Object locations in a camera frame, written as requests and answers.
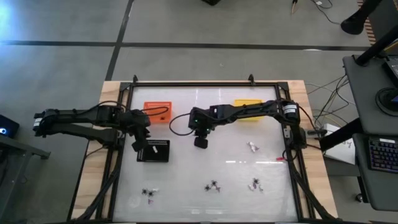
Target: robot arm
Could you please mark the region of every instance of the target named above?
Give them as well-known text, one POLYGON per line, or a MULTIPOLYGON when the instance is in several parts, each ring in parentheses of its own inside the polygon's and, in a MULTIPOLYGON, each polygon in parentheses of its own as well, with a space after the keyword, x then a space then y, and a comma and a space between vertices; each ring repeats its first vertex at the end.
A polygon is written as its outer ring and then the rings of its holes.
POLYGON ((57 133, 70 134, 97 140, 104 146, 115 143, 118 132, 127 133, 135 137, 132 144, 135 151, 147 145, 146 138, 150 126, 148 116, 140 110, 123 111, 121 107, 109 105, 96 105, 88 110, 57 110, 47 109, 36 113, 33 130, 36 136, 52 135, 57 133), (108 129, 92 129, 73 123, 91 123, 108 129))
POLYGON ((307 146, 305 131, 300 128, 299 105, 288 100, 270 100, 255 105, 215 105, 207 110, 192 108, 188 127, 195 130, 195 146, 206 149, 206 137, 219 125, 235 122, 237 119, 256 116, 271 116, 279 123, 290 126, 292 139, 289 146, 294 149, 303 149, 307 146))

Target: floor stripe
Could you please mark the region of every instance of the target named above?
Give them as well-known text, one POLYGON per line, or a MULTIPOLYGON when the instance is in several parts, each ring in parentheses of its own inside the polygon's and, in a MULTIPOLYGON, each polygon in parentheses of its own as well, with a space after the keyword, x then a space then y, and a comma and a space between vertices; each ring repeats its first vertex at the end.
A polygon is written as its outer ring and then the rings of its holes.
POLYGON ((122 43, 121 47, 168 49, 253 49, 253 50, 350 50, 365 51, 369 47, 316 46, 316 45, 264 45, 264 44, 189 44, 189 43, 122 43))
POLYGON ((0 40, 0 45, 114 47, 115 42, 0 40))
POLYGON ((122 44, 122 41, 123 41, 124 33, 126 32, 127 23, 129 22, 130 12, 131 12, 131 8, 132 8, 132 3, 133 2, 134 2, 134 0, 129 0, 129 2, 127 3, 126 12, 124 12, 123 21, 122 21, 122 24, 120 26, 118 39, 116 41, 116 46, 113 49, 111 61, 110 61, 109 66, 108 66, 108 71, 106 71, 105 81, 111 81, 112 80, 114 68, 116 66, 116 62, 118 61, 120 47, 121 47, 121 44, 122 44))

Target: blue light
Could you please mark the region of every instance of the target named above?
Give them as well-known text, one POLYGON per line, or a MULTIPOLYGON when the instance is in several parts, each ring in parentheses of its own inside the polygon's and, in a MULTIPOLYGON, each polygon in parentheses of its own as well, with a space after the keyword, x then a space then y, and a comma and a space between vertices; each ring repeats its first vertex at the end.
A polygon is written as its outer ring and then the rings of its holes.
POLYGON ((7 134, 7 129, 0 128, 0 134, 7 134))

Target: black box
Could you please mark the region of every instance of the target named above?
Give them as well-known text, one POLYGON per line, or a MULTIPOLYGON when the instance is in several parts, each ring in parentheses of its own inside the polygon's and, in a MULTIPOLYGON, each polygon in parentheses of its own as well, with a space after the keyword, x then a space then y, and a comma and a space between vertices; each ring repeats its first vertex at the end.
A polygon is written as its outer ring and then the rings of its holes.
POLYGON ((148 140, 148 145, 138 151, 137 162, 168 162, 170 140, 148 140))

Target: transparent tabletop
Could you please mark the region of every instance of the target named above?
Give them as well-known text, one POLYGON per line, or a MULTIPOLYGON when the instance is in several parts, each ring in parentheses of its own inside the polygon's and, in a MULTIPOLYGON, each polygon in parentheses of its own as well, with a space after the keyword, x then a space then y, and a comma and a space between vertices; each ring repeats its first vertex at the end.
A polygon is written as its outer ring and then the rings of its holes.
MULTIPOLYGON (((143 109, 147 101, 171 101, 176 117, 193 106, 233 105, 235 99, 275 100, 275 88, 139 87, 131 108, 143 109)), ((188 117, 176 119, 173 129, 188 133, 188 117)), ((169 162, 137 162, 131 147, 134 137, 127 137, 114 222, 297 221, 288 165, 276 161, 284 140, 273 118, 218 126, 207 137, 207 149, 193 145, 194 135, 174 135, 168 124, 153 124, 149 131, 150 139, 170 140, 169 162), (253 152, 247 142, 259 150, 253 152), (253 179, 259 180, 256 188, 253 179), (206 191, 212 180, 217 188, 206 191), (148 197, 143 189, 158 191, 148 197)))

